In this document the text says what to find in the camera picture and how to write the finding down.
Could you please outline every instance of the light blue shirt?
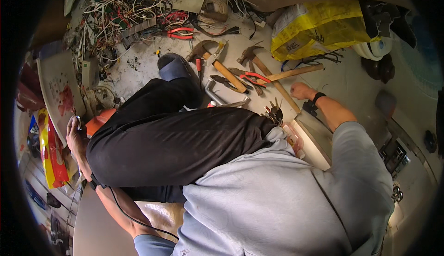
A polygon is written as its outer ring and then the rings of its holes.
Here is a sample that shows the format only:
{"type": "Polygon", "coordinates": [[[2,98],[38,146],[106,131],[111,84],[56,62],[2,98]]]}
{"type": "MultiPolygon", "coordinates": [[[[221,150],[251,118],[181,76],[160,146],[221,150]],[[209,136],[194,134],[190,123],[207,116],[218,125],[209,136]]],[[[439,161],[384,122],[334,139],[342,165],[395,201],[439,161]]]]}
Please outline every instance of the light blue shirt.
{"type": "Polygon", "coordinates": [[[272,143],[183,187],[179,242],[135,238],[145,255],[375,255],[394,210],[392,178],[357,122],[333,135],[332,167],[294,156],[284,131],[272,143]]]}

